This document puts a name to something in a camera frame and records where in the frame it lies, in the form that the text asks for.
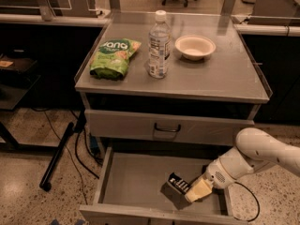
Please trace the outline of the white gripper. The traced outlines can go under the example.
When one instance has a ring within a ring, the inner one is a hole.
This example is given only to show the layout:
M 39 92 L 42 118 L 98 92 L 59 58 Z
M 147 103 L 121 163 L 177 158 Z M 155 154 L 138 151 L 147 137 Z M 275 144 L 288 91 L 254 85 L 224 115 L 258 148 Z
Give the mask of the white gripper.
M 203 176 L 200 176 L 192 184 L 185 195 L 188 202 L 193 203 L 212 193 L 212 189 L 224 189 L 233 184 L 235 180 L 226 172 L 220 159 L 213 160 L 207 167 Z

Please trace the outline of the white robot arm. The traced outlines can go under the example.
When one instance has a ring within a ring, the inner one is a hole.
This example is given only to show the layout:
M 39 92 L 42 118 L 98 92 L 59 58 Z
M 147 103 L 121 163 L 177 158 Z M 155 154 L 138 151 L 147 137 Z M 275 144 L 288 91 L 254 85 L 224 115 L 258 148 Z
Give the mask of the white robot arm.
M 238 178 L 261 172 L 274 164 L 300 175 L 300 148 L 281 142 L 268 133 L 248 127 L 236 135 L 235 146 L 212 161 L 203 175 L 197 178 L 185 198 L 193 203 L 212 193 L 213 188 L 224 189 Z

